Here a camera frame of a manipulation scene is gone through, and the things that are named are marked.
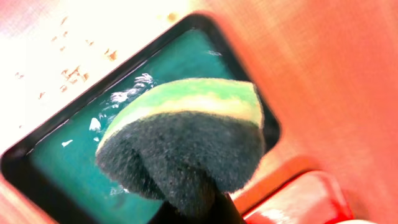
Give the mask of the green scrubbing sponge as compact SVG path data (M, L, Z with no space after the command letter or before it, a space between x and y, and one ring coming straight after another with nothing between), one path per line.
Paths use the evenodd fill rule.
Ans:
M119 112L95 162L129 192L199 215L216 192L235 192L252 178L265 153L263 123L251 82L168 82Z

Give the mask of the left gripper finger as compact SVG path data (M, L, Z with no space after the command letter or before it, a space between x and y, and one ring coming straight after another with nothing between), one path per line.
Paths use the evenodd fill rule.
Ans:
M149 224L246 224L246 221L229 194L216 192L210 207L199 215L187 215L165 202L149 220Z

